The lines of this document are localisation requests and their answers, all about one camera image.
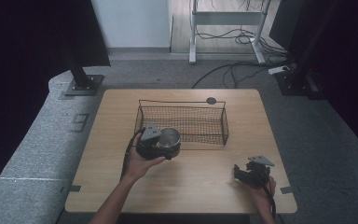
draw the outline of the black wire mesh basket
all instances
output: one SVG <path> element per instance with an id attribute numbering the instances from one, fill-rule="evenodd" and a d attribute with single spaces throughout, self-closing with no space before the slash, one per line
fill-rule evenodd
<path id="1" fill-rule="evenodd" d="M 153 123 L 175 128 L 181 142 L 225 145 L 228 140 L 226 102 L 162 102 L 140 100 L 135 132 Z"/>

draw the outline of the person's left hand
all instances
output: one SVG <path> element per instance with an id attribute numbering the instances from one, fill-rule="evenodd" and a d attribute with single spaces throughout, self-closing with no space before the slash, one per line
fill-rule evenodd
<path id="1" fill-rule="evenodd" d="M 139 155 L 139 153 L 136 151 L 136 146 L 138 145 L 138 141 L 141 136 L 142 134 L 138 133 L 133 140 L 129 161 L 127 163 L 127 171 L 123 176 L 123 179 L 126 178 L 132 183 L 136 182 L 139 178 L 144 176 L 150 167 L 165 161 L 165 157 L 158 157 L 151 161 L 147 161 L 142 158 L 141 155 Z"/>

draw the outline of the gray carpet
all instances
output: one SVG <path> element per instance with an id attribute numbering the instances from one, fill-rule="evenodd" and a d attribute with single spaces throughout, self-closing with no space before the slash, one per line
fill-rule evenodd
<path id="1" fill-rule="evenodd" d="M 113 60 L 112 67 L 85 69 L 90 75 L 105 75 L 96 96 L 65 100 L 60 96 L 71 74 L 53 78 L 37 119 L 0 175 L 0 223 L 88 223 L 92 214 L 69 214 L 62 209 L 105 90 L 189 89 L 215 67 L 235 62 Z M 259 69 L 238 67 L 236 79 Z M 210 74 L 196 88 L 224 89 L 224 71 Z M 225 83 L 233 87 L 230 75 Z M 330 104 L 282 96 L 267 70 L 245 79 L 238 88 L 259 90 L 294 189 L 298 210 L 282 215 L 284 223 L 358 223 L 358 139 Z M 79 114 L 89 115 L 84 129 L 73 122 Z M 228 219 L 217 220 L 243 221 Z M 164 223 L 157 220 L 151 217 L 146 223 Z M 260 220 L 251 216 L 251 222 Z"/>

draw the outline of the power strip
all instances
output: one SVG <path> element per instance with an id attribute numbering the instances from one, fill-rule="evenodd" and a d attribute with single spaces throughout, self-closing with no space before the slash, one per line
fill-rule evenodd
<path id="1" fill-rule="evenodd" d="M 268 73 L 270 75 L 274 75 L 274 74 L 277 74 L 277 73 L 281 73 L 281 72 L 287 72 L 289 71 L 289 67 L 288 66 L 281 66 L 281 67 L 276 67 L 276 68 L 271 68 L 268 70 Z"/>

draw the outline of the white metal frame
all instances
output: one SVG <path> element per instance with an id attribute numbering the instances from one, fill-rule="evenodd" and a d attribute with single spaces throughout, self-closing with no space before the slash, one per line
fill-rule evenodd
<path id="1" fill-rule="evenodd" d="M 192 0 L 193 9 L 191 11 L 191 37 L 189 61 L 191 64 L 196 63 L 196 27 L 197 25 L 258 25 L 257 33 L 251 38 L 252 48 L 259 63 L 265 63 L 266 60 L 261 52 L 259 42 L 261 32 L 263 31 L 264 22 L 269 11 L 267 0 L 263 11 L 260 12 L 219 12 L 219 11 L 197 11 L 197 0 Z"/>

